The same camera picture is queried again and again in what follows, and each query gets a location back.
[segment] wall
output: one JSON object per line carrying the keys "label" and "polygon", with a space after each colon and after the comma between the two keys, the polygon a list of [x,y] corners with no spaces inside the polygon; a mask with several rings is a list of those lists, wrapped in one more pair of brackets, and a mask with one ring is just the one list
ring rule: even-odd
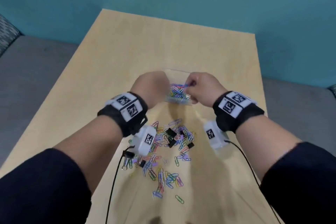
{"label": "wall", "polygon": [[252,32],[264,76],[336,83],[335,0],[0,0],[0,13],[24,34],[71,43],[101,8]]}

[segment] wrist strap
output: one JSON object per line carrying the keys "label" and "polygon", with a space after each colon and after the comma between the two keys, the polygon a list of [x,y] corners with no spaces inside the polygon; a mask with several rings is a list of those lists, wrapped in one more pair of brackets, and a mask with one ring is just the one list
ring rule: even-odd
{"label": "wrist strap", "polygon": [[137,94],[126,92],[115,96],[105,103],[98,116],[106,115],[112,118],[120,127],[123,137],[135,135],[148,121],[146,102]]}
{"label": "wrist strap", "polygon": [[235,133],[246,120],[265,113],[256,103],[253,99],[236,91],[224,93],[212,106],[217,116],[217,126],[224,132]]}

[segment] table surface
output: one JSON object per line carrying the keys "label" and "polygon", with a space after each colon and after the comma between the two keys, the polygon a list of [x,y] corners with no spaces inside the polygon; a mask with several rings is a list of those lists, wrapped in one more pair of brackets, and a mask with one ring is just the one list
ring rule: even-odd
{"label": "table surface", "polygon": [[[102,10],[0,176],[87,124],[140,74],[162,68],[212,73],[227,89],[250,96],[266,110],[254,34]],[[177,147],[160,149],[168,160],[163,168],[179,173],[184,186],[166,188],[162,199],[153,199],[157,181],[144,177],[140,168],[120,169],[109,223],[276,223],[241,153],[229,145],[216,156],[209,146],[203,124],[215,119],[211,108],[160,103],[147,116],[149,124],[158,120],[159,125],[182,118],[197,133],[191,161],[179,167]],[[237,143],[233,133],[228,135]],[[121,142],[94,193],[87,223],[104,223],[116,166],[129,139]]]}

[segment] sleeve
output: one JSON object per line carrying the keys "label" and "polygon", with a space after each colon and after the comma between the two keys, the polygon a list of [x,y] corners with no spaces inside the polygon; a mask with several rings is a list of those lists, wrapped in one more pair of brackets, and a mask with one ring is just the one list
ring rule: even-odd
{"label": "sleeve", "polygon": [[85,223],[91,192],[78,165],[47,149],[0,179],[0,223]]}
{"label": "sleeve", "polygon": [[261,191],[286,224],[330,222],[336,209],[336,158],[299,143],[267,171]]}

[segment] fist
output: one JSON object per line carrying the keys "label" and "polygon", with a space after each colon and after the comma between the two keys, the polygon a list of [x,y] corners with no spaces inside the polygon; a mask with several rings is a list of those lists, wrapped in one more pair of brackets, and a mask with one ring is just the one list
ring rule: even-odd
{"label": "fist", "polygon": [[200,102],[202,105],[212,107],[215,101],[227,92],[216,77],[208,73],[193,72],[185,83],[189,86],[184,92],[191,96],[193,104]]}
{"label": "fist", "polygon": [[130,91],[142,97],[148,109],[151,109],[169,93],[169,86],[166,74],[163,71],[155,71],[140,75]]}

